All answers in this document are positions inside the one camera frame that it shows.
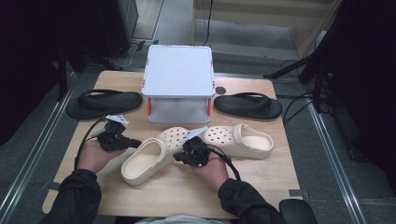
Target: person's left hand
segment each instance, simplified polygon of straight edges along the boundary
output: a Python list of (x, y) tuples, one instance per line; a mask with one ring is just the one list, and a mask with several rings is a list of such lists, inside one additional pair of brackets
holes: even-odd
[(85, 143), (78, 159), (77, 169), (90, 170), (94, 173), (101, 171), (109, 161), (124, 153), (126, 149), (105, 151), (96, 140)]

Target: black sleeve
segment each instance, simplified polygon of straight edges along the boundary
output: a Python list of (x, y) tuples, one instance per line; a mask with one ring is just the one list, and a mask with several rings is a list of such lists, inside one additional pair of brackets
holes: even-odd
[(249, 183), (228, 179), (220, 187), (221, 207), (242, 223), (286, 223), (280, 213)]
[(89, 170), (75, 170), (59, 188), (50, 212), (40, 223), (92, 223), (102, 191), (97, 176)]

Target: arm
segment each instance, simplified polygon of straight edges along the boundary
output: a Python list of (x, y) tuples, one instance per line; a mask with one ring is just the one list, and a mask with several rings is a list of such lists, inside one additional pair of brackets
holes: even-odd
[(221, 207), (237, 216), (239, 223), (286, 223), (250, 184), (230, 179), (225, 163), (218, 155), (210, 153), (205, 166), (191, 168), (218, 192)]
[(96, 173), (123, 152), (125, 149), (104, 151), (97, 141), (87, 142), (77, 169), (62, 182), (51, 210), (40, 223), (92, 223), (102, 199)]

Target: black tripod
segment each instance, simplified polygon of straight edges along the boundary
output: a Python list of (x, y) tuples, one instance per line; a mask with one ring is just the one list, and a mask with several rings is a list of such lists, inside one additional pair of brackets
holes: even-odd
[(269, 76), (264, 75), (264, 78), (278, 78), (287, 73), (305, 65), (303, 72), (299, 76), (299, 81), (303, 84), (308, 83), (315, 75), (315, 88), (314, 88), (314, 99), (313, 104), (315, 109), (320, 113), (320, 91), (323, 78), (329, 73), (330, 65), (329, 60), (332, 57), (332, 53), (336, 48), (337, 34), (341, 30), (343, 21), (347, 19), (348, 11), (353, 7), (356, 1), (343, 1), (335, 17), (335, 20), (327, 31), (326, 35), (323, 36), (322, 41), (310, 55), (301, 59), (300, 61), (293, 63)]

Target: wooden desk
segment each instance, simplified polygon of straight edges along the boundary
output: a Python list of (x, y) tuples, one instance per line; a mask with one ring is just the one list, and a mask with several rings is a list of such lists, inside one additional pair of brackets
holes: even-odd
[[(95, 88), (141, 92), (142, 80), (143, 74), (140, 73), (105, 71), (99, 76)], [(217, 77), (216, 86), (226, 88), (227, 94), (256, 91), (275, 98), (273, 85), (268, 80)], [(123, 134), (141, 141), (155, 137), (165, 129), (173, 127), (149, 123), (147, 99), (144, 99), (139, 109), (125, 113), (123, 116), (130, 121)], [(61, 183), (73, 171), (78, 146), (92, 123), (93, 121), (84, 121), (78, 124), (54, 182)], [(242, 180), (253, 185), (270, 204), (277, 208), (281, 200), (291, 198), (289, 189), (300, 188), (282, 119), (272, 121), (237, 119), (212, 110), (211, 120), (207, 126), (238, 123), (246, 123), (257, 131), (268, 133), (274, 139), (275, 148), (268, 158), (261, 161), (234, 158), (233, 164)], [(183, 127), (191, 130), (202, 126)], [(195, 175), (188, 165), (181, 162), (174, 161), (142, 185), (133, 187), (126, 184), (120, 175), (120, 168), (134, 152), (134, 148), (128, 149), (97, 174), (103, 192), (98, 212), (100, 215), (169, 217), (187, 214), (212, 218), (233, 217), (221, 209), (217, 193)], [(231, 178), (234, 177), (231, 170), (229, 174)], [(42, 207), (45, 213), (50, 210), (56, 195), (56, 190), (49, 191)]]
[[(288, 27), (294, 46), (300, 58), (303, 58), (321, 31), (332, 24), (341, 2), (342, 0), (214, 0), (211, 20)], [(207, 20), (209, 10), (209, 0), (194, 0), (193, 32), (195, 19)]]

